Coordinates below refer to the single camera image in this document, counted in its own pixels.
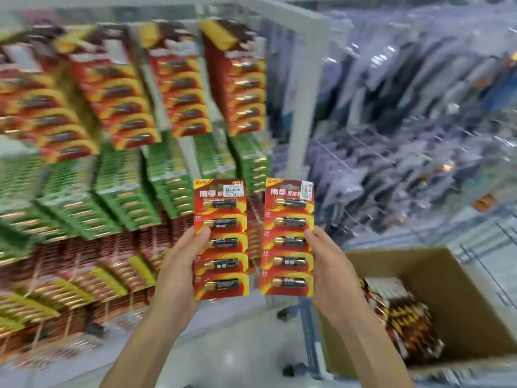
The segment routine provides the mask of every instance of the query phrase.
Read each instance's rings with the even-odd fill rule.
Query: cardboard box
[[[427,304],[445,343],[442,357],[410,366],[414,378],[443,369],[486,367],[517,355],[517,342],[456,258],[445,248],[345,251],[359,277],[398,277]],[[355,377],[338,332],[319,311],[320,340],[327,371]]]

